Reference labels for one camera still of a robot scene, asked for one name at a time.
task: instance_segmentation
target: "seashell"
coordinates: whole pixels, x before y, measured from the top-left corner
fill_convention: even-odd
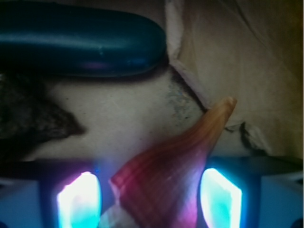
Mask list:
[[[140,227],[196,227],[206,159],[236,103],[217,103],[188,131],[135,156],[110,179],[116,202]]]

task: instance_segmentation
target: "black fibrous patch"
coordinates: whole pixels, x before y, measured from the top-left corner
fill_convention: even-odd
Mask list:
[[[0,74],[0,161],[22,158],[41,142],[83,131],[71,113],[46,97],[40,81]]]

